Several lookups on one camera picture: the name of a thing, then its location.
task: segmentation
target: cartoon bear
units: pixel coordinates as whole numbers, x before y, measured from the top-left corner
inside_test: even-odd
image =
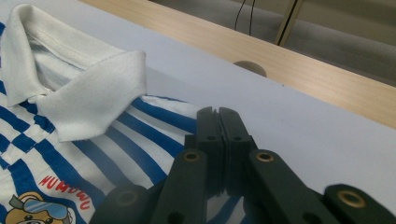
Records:
[[[36,192],[13,195],[13,207],[6,216],[6,224],[76,224],[73,209],[58,203],[44,202]]]

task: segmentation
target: polo shirt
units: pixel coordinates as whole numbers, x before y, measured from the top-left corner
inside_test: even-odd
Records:
[[[115,187],[166,178],[200,107],[147,95],[144,51],[31,5],[15,7],[3,28],[0,223],[88,223]],[[209,199],[207,221],[247,223],[242,200]]]

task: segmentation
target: wooden surface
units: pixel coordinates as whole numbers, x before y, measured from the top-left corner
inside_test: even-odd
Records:
[[[267,77],[396,128],[396,88],[142,0],[82,0],[230,63],[252,61]]]

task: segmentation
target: cable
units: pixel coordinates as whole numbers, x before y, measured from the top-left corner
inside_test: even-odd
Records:
[[[244,6],[246,1],[247,0],[244,0],[244,2],[242,3],[242,6],[239,8],[238,15],[236,15],[235,26],[233,28],[235,31],[236,31],[236,24],[238,23],[239,14],[241,13],[242,7]]]
[[[256,3],[256,0],[253,0],[253,5],[251,6],[251,12],[250,12],[250,25],[248,27],[248,34],[251,35],[251,22],[253,21],[253,8],[254,4]]]

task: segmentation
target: white collar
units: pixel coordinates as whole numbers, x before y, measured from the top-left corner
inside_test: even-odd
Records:
[[[31,37],[82,72],[57,91],[44,87],[37,76]],[[36,103],[56,127],[60,141],[104,133],[132,100],[146,93],[143,51],[116,49],[30,5],[11,12],[1,50],[8,106],[25,100]]]

